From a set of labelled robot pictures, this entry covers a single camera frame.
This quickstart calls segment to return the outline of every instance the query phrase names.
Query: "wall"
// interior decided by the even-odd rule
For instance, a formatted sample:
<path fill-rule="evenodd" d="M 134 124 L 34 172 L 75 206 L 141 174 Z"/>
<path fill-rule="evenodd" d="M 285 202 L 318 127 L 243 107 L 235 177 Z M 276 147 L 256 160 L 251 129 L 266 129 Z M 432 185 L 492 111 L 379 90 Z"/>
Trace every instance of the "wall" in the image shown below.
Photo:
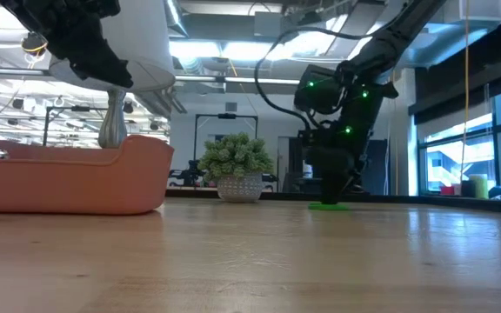
<path fill-rule="evenodd" d="M 280 113 L 268 106 L 258 95 L 225 94 L 208 95 L 201 97 L 192 94 L 180 94 L 180 102 L 189 111 L 188 114 L 172 114 L 170 126 L 170 144 L 176 150 L 171 168 L 184 170 L 193 158 L 195 115 L 224 113 L 225 102 L 237 102 L 238 115 L 258 115 L 258 137 L 265 140 L 265 148 L 274 163 L 274 172 L 277 173 L 277 143 L 279 137 L 296 137 L 299 130 L 304 128 L 299 119 Z M 292 110 L 293 96 L 271 96 L 272 102 Z M 373 139 L 386 139 L 388 135 L 388 116 L 385 108 L 377 120 Z M 204 153 L 204 142 L 209 140 L 209 135 L 237 134 L 247 132 L 249 137 L 254 137 L 254 120 L 249 118 L 246 123 L 243 119 L 219 120 L 212 117 L 200 117 L 197 133 L 197 158 Z"/>
<path fill-rule="evenodd" d="M 399 97 L 385 99 L 390 118 L 390 186 L 391 195 L 418 195 L 417 127 L 409 116 L 409 106 L 416 102 L 415 70 L 404 69 L 394 83 Z"/>

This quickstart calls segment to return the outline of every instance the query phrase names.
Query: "glass window pane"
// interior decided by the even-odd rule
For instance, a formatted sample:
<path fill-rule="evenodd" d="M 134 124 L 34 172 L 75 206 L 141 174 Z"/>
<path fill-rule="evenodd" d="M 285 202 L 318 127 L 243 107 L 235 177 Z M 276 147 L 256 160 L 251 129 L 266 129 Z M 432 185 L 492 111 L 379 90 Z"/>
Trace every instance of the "glass window pane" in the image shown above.
<path fill-rule="evenodd" d="M 461 183 L 460 177 L 469 179 L 469 175 L 487 175 L 488 189 L 496 186 L 494 170 L 494 142 L 492 136 L 477 137 L 467 140 L 465 146 L 464 171 L 461 172 L 461 154 L 463 143 L 442 144 L 429 147 L 426 151 L 427 189 L 440 191 L 440 187 L 451 187 Z"/>
<path fill-rule="evenodd" d="M 469 122 L 467 122 L 467 132 L 474 130 L 486 130 L 489 129 L 490 127 L 492 127 L 492 113 L 474 118 Z M 433 141 L 437 141 L 439 139 L 461 135 L 463 134 L 463 132 L 464 132 L 464 123 L 461 123 L 447 130 L 442 130 L 436 134 L 430 135 L 425 138 L 425 141 L 427 143 L 430 143 Z"/>

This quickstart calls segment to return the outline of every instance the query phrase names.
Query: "desk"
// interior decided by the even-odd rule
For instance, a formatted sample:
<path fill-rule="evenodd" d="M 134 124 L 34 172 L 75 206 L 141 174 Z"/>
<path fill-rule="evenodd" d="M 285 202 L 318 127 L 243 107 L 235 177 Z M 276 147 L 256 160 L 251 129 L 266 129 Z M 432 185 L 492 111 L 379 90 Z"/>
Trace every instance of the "desk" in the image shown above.
<path fill-rule="evenodd" d="M 501 215 L 306 204 L 0 215 L 0 313 L 501 312 Z"/>

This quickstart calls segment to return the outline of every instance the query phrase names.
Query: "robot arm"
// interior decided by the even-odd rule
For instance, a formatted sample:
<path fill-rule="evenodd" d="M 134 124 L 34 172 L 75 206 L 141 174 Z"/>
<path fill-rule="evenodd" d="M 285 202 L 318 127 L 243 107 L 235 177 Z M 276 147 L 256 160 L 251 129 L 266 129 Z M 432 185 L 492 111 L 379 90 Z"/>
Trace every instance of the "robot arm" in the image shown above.
<path fill-rule="evenodd" d="M 54 57 L 69 59 L 80 78 L 132 86 L 127 63 L 102 37 L 100 19 L 119 14 L 118 0 L 0 0 L 0 4 L 42 36 Z"/>
<path fill-rule="evenodd" d="M 317 126 L 299 131 L 309 147 L 306 162 L 322 172 L 322 202 L 334 204 L 360 181 L 366 149 L 385 97 L 398 96 L 391 71 L 404 51 L 446 0 L 412 0 L 391 22 L 372 35 L 361 52 L 341 62 L 336 71 L 310 65 L 297 87 L 295 105 Z M 318 124 L 311 111 L 335 121 Z"/>

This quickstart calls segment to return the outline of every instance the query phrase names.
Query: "red object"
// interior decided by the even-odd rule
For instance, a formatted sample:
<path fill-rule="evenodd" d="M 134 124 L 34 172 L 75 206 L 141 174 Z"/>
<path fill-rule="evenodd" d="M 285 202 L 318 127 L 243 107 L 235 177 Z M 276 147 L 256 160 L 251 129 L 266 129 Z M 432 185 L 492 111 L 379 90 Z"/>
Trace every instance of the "red object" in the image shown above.
<path fill-rule="evenodd" d="M 162 205 L 173 156 L 167 143 L 127 137 L 119 149 L 0 141 L 0 212 L 129 215 Z"/>
<path fill-rule="evenodd" d="M 454 196 L 456 194 L 455 189 L 452 187 L 442 186 L 440 187 L 440 195 L 442 196 Z"/>

